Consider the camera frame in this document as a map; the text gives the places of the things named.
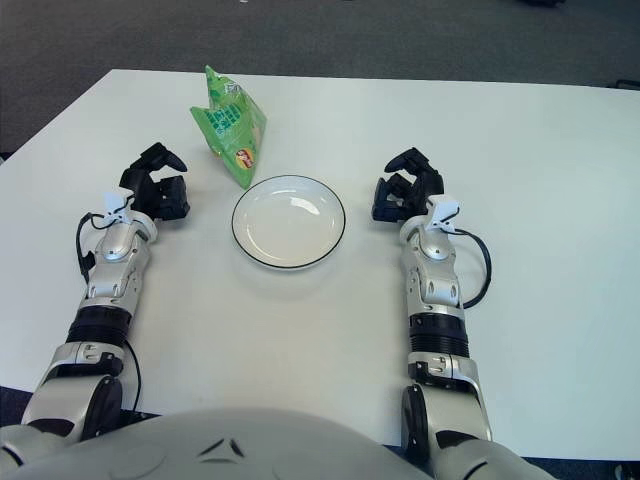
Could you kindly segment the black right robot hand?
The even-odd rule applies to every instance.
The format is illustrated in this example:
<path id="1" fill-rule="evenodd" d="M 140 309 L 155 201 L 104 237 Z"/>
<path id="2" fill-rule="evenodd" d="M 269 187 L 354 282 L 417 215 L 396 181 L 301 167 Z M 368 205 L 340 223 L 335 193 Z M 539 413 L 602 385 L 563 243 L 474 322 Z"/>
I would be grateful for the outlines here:
<path id="1" fill-rule="evenodd" d="M 396 223 L 426 215 L 428 197 L 444 193 L 442 176 L 415 147 L 393 158 L 384 172 L 391 176 L 377 182 L 371 209 L 374 221 Z"/>

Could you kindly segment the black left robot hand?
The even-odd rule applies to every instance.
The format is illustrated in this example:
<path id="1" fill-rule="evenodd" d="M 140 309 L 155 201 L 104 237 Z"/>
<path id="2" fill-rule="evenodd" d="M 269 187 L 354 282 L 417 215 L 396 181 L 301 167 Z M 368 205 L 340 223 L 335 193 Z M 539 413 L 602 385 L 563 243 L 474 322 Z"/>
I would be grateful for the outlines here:
<path id="1" fill-rule="evenodd" d="M 156 142 L 124 170 L 119 186 L 132 192 L 131 209 L 152 220 L 185 218 L 190 210 L 184 177 L 175 175 L 154 181 L 152 172 L 169 167 L 186 173 L 186 164 L 162 143 Z"/>

